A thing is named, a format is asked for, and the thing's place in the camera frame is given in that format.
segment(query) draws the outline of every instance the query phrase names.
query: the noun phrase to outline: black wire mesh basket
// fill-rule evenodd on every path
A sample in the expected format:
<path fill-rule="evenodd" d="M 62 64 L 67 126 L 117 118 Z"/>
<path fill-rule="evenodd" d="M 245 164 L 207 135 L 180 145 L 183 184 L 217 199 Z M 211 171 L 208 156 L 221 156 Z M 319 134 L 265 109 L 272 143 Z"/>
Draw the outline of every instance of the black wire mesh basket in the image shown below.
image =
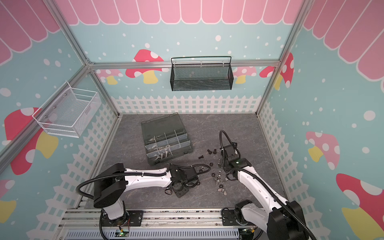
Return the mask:
<path fill-rule="evenodd" d="M 231 90 L 231 59 L 230 56 L 171 58 L 172 91 Z"/>

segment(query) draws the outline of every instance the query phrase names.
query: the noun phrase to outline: white polka dot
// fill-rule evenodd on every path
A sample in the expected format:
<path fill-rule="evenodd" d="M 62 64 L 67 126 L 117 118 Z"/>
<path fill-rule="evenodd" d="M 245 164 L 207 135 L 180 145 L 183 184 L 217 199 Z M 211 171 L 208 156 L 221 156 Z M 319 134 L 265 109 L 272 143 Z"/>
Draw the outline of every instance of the white polka dot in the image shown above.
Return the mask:
<path fill-rule="evenodd" d="M 35 149 L 29 150 L 25 155 L 25 160 L 29 163 L 33 163 L 35 157 Z"/>
<path fill-rule="evenodd" d="M 343 193 L 345 194 L 345 196 L 347 196 L 349 199 L 351 199 L 352 202 L 356 203 L 357 206 L 360 205 L 360 199 L 356 193 L 354 193 L 353 191 L 351 191 L 349 189 L 344 190 Z"/>
<path fill-rule="evenodd" d="M 153 58 L 158 58 L 159 56 L 158 56 L 156 53 L 151 52 L 151 57 L 153 57 Z"/>
<path fill-rule="evenodd" d="M 363 147 L 363 148 L 362 148 L 362 152 L 363 152 L 363 153 L 369 153 L 369 148 L 367 148 L 367 147 Z"/>
<path fill-rule="evenodd" d="M 323 150 L 324 151 L 328 151 L 329 150 L 328 144 L 326 144 L 326 143 L 323 144 Z"/>
<path fill-rule="evenodd" d="M 372 121 L 373 119 L 375 119 L 375 117 L 376 117 L 376 113 L 372 110 L 366 111 L 364 113 L 364 119 L 367 121 Z"/>
<path fill-rule="evenodd" d="M 21 113 L 24 114 L 25 116 L 31 116 L 35 111 L 33 108 L 22 108 L 20 109 Z"/>
<path fill-rule="evenodd" d="M 369 194 L 371 195 L 380 195 L 381 192 L 382 192 L 382 189 L 381 188 L 378 188 L 378 187 L 375 187 L 373 185 L 370 185 L 369 183 L 366 183 L 366 182 L 363 182 L 363 181 L 360 181 L 360 184 L 361 184 L 361 187 Z"/>
<path fill-rule="evenodd" d="M 331 170 L 334 170 L 334 169 L 335 169 L 335 165 L 334 165 L 332 162 L 329 162 L 329 163 L 328 163 L 328 167 L 329 167 L 329 169 L 331 169 Z"/>
<path fill-rule="evenodd" d="M 11 95 L 11 91 L 8 88 L 1 88 L 0 94 L 4 97 L 9 97 Z"/>

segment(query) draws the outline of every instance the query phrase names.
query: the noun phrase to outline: black mounting plate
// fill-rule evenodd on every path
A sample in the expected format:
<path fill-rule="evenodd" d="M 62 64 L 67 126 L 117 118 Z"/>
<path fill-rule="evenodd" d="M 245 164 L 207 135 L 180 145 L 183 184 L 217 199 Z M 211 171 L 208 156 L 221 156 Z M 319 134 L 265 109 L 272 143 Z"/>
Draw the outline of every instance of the black mounting plate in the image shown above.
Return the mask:
<path fill-rule="evenodd" d="M 130 227 L 139 227 L 141 226 L 141 221 L 143 219 L 144 211 L 127 211 L 129 213 L 129 226 Z M 115 224 L 111 223 L 108 219 L 108 216 L 105 214 L 102 222 L 102 227 L 117 227 Z"/>
<path fill-rule="evenodd" d="M 239 226 L 240 224 L 236 221 L 236 215 L 234 210 L 224 209 L 221 211 L 221 217 L 223 226 Z M 247 223 L 242 226 L 254 226 L 253 223 Z"/>

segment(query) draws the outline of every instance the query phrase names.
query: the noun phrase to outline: metal part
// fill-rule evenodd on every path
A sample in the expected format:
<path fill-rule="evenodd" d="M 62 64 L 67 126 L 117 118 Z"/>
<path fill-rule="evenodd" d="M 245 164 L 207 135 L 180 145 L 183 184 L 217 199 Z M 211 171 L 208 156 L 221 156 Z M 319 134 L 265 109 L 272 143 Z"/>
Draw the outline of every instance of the metal part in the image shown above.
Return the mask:
<path fill-rule="evenodd" d="M 284 49 L 283 49 L 282 54 L 280 56 L 280 63 L 275 68 L 275 71 L 272 74 L 271 80 L 269 81 L 269 84 L 268 84 L 267 88 L 265 89 L 265 92 L 264 92 L 263 98 L 260 102 L 259 108 L 256 111 L 257 116 L 260 114 L 261 110 L 263 109 L 265 101 L 268 99 L 268 96 L 271 93 L 272 87 L 275 84 L 277 78 L 279 77 L 281 70 L 283 69 L 285 61 L 288 58 L 288 55 L 291 51 L 292 45 L 294 44 L 294 42 L 297 38 L 297 35 L 300 32 L 300 29 L 303 25 L 303 22 L 304 22 L 307 14 L 309 13 L 309 11 L 311 9 L 313 2 L 314 2 L 314 0 L 304 0 L 301 4 L 300 10 L 298 11 L 298 14 L 297 14 L 296 19 L 295 19 L 295 23 L 293 24 L 293 26 L 291 28 L 291 31 L 288 35 L 288 39 L 284 45 Z"/>
<path fill-rule="evenodd" d="M 279 60 L 232 60 L 232 67 L 242 66 L 278 66 Z M 217 61 L 186 61 L 188 64 L 196 63 L 217 63 Z M 135 68 L 171 68 L 171 61 L 164 62 L 125 62 L 125 63 L 90 63 L 92 70 L 97 69 L 135 69 Z"/>

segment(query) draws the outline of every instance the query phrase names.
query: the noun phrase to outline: pink mushroom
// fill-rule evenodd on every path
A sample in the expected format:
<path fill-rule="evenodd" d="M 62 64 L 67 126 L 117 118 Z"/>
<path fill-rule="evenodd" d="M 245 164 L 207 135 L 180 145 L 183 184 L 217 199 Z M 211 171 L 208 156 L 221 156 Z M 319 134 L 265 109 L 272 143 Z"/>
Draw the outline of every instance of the pink mushroom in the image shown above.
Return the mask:
<path fill-rule="evenodd" d="M 146 50 L 146 49 L 141 49 L 137 52 L 136 56 L 133 59 L 133 62 L 163 62 L 164 60 L 159 57 L 156 53 Z M 161 72 L 168 72 L 168 68 L 152 68 L 152 69 L 127 69 L 125 74 L 129 78 L 136 78 L 143 74 L 144 76 L 144 83 L 145 84 L 153 84 L 157 83 L 158 79 L 155 76 L 154 71 L 161 71 Z"/>
<path fill-rule="evenodd" d="M 306 138 L 308 142 L 314 145 L 313 148 L 308 149 L 312 160 L 318 162 L 320 157 L 324 155 L 328 167 L 334 170 L 340 160 L 340 147 L 336 137 L 321 132 L 307 132 Z"/>
<path fill-rule="evenodd" d="M 233 76 L 237 77 L 236 84 L 243 84 L 245 83 L 245 76 L 256 76 L 256 68 L 255 67 L 238 67 L 235 68 L 233 71 Z"/>
<path fill-rule="evenodd" d="M 99 69 L 96 71 L 96 74 L 99 76 L 103 83 L 105 82 L 105 79 L 107 79 L 107 83 L 109 85 L 116 85 L 118 83 L 114 76 L 123 76 L 123 74 L 118 69 Z"/>

